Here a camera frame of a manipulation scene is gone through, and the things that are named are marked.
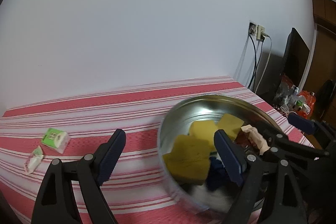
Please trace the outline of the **small yellow sponge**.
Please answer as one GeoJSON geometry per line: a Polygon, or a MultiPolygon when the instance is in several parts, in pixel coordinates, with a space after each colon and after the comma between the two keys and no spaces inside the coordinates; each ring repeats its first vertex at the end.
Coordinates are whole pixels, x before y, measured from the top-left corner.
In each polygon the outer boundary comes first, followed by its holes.
{"type": "Polygon", "coordinates": [[[222,129],[228,137],[234,141],[243,126],[244,121],[236,116],[225,113],[217,123],[218,129],[222,129]]]}

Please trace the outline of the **round metal tray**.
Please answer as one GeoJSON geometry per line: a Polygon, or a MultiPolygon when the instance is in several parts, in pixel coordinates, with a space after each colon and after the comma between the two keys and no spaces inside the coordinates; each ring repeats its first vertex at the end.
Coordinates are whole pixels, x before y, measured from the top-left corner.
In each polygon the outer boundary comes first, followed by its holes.
{"type": "Polygon", "coordinates": [[[175,105],[164,117],[157,146],[169,195],[195,214],[225,215],[238,195],[214,147],[214,133],[223,129],[235,144],[258,151],[244,135],[244,125],[261,131],[281,128],[265,112],[240,99],[224,95],[202,95],[175,105]]]}

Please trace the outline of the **green tissue pack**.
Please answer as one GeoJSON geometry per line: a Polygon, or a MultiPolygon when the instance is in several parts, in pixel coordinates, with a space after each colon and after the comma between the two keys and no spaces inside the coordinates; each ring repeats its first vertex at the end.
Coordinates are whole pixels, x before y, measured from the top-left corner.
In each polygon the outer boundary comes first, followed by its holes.
{"type": "Polygon", "coordinates": [[[65,131],[55,128],[49,128],[41,140],[42,145],[45,145],[60,154],[64,153],[69,142],[70,135],[65,131]]]}

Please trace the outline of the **black monitor screen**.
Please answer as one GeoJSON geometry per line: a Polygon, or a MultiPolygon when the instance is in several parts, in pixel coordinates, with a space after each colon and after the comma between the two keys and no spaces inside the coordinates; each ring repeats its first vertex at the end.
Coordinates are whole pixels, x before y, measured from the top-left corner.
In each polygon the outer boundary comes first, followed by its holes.
{"type": "Polygon", "coordinates": [[[292,28],[286,42],[285,53],[280,60],[280,71],[277,73],[274,83],[273,98],[276,96],[276,91],[280,87],[284,76],[287,77],[295,87],[299,86],[309,54],[310,50],[303,38],[296,28],[292,28]]]}

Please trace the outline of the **wooden door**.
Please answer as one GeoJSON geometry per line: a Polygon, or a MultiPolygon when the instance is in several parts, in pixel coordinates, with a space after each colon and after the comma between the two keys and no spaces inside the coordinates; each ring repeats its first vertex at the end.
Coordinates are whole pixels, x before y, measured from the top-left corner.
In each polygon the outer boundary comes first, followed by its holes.
{"type": "Polygon", "coordinates": [[[335,123],[335,1],[313,0],[317,36],[304,85],[316,94],[314,117],[335,123]]]}

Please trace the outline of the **large yellow sponge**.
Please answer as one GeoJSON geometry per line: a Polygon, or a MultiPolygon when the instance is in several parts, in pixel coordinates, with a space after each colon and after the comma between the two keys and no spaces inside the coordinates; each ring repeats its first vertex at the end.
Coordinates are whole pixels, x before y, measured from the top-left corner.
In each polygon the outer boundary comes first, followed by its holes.
{"type": "Polygon", "coordinates": [[[210,153],[206,140],[179,135],[174,140],[171,152],[163,155],[163,160],[177,183],[202,185],[209,173],[210,153]]]}

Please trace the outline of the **yellow green scouring sponge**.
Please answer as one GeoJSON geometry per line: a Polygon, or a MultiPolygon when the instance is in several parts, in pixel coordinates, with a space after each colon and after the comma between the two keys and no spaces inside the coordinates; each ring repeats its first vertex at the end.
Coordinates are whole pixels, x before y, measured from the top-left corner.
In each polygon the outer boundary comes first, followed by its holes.
{"type": "Polygon", "coordinates": [[[197,139],[206,140],[209,143],[211,152],[216,152],[214,133],[217,130],[218,126],[213,120],[197,120],[190,125],[189,135],[197,139]]]}

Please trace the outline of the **wall power socket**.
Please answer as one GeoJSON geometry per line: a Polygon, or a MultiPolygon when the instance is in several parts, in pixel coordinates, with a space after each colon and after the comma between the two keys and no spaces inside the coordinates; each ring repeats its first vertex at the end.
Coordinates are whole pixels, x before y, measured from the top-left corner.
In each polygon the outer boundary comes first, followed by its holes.
{"type": "Polygon", "coordinates": [[[249,22],[249,28],[248,28],[248,34],[250,36],[256,36],[257,34],[257,24],[255,22],[250,21],[249,22]]]}

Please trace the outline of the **red striped tablecloth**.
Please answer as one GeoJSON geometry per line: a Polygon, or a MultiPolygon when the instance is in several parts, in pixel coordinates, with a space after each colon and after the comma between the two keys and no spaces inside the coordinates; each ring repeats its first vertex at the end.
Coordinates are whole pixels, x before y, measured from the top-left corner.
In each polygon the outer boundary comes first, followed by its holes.
{"type": "Polygon", "coordinates": [[[96,151],[118,128],[126,146],[102,192],[119,223],[207,223],[178,206],[163,188],[157,131],[163,116],[180,101],[221,94],[249,102],[266,112],[297,143],[309,141],[260,97],[228,76],[123,87],[93,95],[49,100],[8,109],[1,116],[1,192],[20,221],[30,223],[34,203],[50,162],[81,159],[96,151]],[[70,135],[63,153],[43,148],[32,174],[24,164],[49,128],[70,135]]]}

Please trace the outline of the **beige cleaning cloth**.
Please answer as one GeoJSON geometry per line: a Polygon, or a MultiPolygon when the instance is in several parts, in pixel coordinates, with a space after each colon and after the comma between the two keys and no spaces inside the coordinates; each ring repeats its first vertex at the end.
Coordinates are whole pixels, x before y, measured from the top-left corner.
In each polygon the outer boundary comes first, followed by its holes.
{"type": "Polygon", "coordinates": [[[251,125],[245,125],[241,127],[241,131],[247,135],[252,144],[256,145],[260,156],[270,149],[266,139],[264,139],[264,137],[258,132],[257,128],[252,127],[251,125]]]}

